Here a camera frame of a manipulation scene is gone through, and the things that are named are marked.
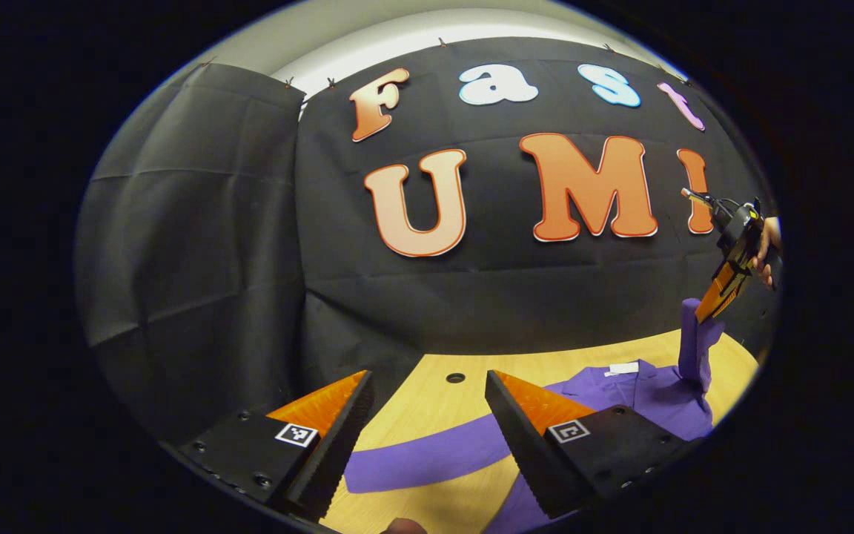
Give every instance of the wooden table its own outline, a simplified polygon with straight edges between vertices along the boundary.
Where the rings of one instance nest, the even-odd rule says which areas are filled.
[[[643,359],[655,367],[678,364],[681,331],[603,347],[529,355],[424,355],[394,396],[360,434],[355,450],[377,449],[442,432],[489,414],[486,372],[497,369],[539,386],[572,378],[582,368]],[[712,382],[707,402],[716,425],[755,374],[755,358],[728,335],[709,352]],[[460,372],[463,382],[447,375]],[[482,532],[519,473],[512,456],[469,475],[428,486],[349,493],[339,484],[321,523],[345,534],[377,534],[396,517],[418,521],[428,532]]]

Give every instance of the orange letter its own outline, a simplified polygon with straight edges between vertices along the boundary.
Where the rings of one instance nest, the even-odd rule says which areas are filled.
[[[397,85],[392,82],[406,82],[410,75],[403,68],[395,68],[351,94],[348,100],[355,102],[355,113],[358,115],[358,129],[351,135],[352,141],[363,141],[391,124],[391,116],[382,115],[380,106],[394,109],[400,100],[400,92],[397,92]]]
[[[374,197],[374,216],[380,239],[401,256],[440,256],[457,246],[467,226],[467,212],[460,189],[460,166],[467,161],[463,150],[441,150],[420,160],[420,170],[434,179],[437,197],[437,226],[423,232],[407,220],[404,202],[405,165],[377,169],[365,177],[365,187]]]
[[[593,236],[600,236],[618,198],[618,215],[611,231],[619,237],[649,237],[658,232],[651,215],[644,179],[644,147],[630,136],[610,136],[595,171],[572,141],[562,134],[525,136],[519,148],[536,159],[543,194],[543,219],[532,233],[539,241],[567,241],[579,236],[569,197]]]
[[[704,178],[704,159],[694,150],[682,148],[678,150],[678,159],[684,163],[687,170],[687,179],[691,183],[691,191],[697,193],[707,192],[707,179]],[[714,229],[711,222],[711,212],[707,206],[691,201],[691,217],[687,220],[687,228],[693,234],[709,234]]]

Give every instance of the black fabric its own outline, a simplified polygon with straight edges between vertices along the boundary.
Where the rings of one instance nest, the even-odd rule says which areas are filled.
[[[538,96],[495,105],[462,102],[461,72],[485,64],[519,68],[539,88]],[[604,102],[579,75],[581,64],[619,71],[640,95],[640,106]],[[384,111],[391,124],[352,142],[356,115],[349,95],[398,67],[410,79],[400,84],[397,107]],[[687,122],[659,82],[684,95],[704,132]],[[691,205],[679,192],[688,180],[675,153],[688,148],[705,159],[713,194],[738,202],[769,200],[759,166],[748,163],[750,156],[739,148],[742,138],[731,139],[715,109],[707,95],[660,68],[603,48],[535,38],[417,51],[315,95],[299,122],[295,166],[309,303],[301,325],[302,374],[311,373],[311,385],[321,386],[383,362],[397,344],[414,354],[507,354],[602,345],[679,328],[681,301],[704,293],[721,253],[716,234],[695,236],[687,229]],[[536,240],[539,176],[518,142],[539,132],[567,135],[593,165],[607,136],[643,143],[657,234],[621,239],[606,227],[593,237],[582,225],[583,233],[567,243]],[[433,227],[433,186],[418,162],[445,148],[467,153],[460,169],[464,237],[439,257],[400,256],[380,239],[363,179],[387,165],[407,165],[410,222]],[[609,224],[615,215],[613,207]],[[573,217],[582,224],[574,209]],[[726,332],[758,352],[769,341],[766,315],[773,317],[775,301],[762,286],[745,290],[722,315]],[[369,328],[362,332],[359,324]]]
[[[158,439],[294,395],[304,95],[242,68],[194,68],[133,112],[94,171],[79,312],[112,387]]]

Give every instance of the purple garment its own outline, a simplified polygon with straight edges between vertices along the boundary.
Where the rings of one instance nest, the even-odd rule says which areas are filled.
[[[658,369],[638,360],[637,373],[607,377],[608,368],[585,368],[569,381],[546,388],[596,410],[623,403],[685,440],[708,433],[712,413],[703,398],[709,385],[707,349],[721,336],[723,324],[707,321],[698,327],[695,319],[689,323],[688,314],[694,318],[697,304],[685,300],[682,305],[678,366]],[[689,338],[694,341],[685,343]],[[354,452],[345,482],[352,493],[424,486],[470,474],[507,456],[503,434],[494,416],[487,415],[421,439]],[[520,476],[487,531],[521,532],[548,521]]]

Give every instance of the human hand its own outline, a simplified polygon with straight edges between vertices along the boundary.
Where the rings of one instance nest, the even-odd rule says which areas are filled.
[[[399,517],[391,521],[387,530],[380,534],[427,534],[427,531],[417,521]]]
[[[767,287],[772,287],[773,284],[772,269],[764,261],[767,258],[770,243],[782,252],[783,237],[780,234],[779,217],[767,217],[764,220],[763,233],[760,234],[760,249],[752,261],[753,269],[756,270],[760,280],[763,280],[763,284],[766,284]]]

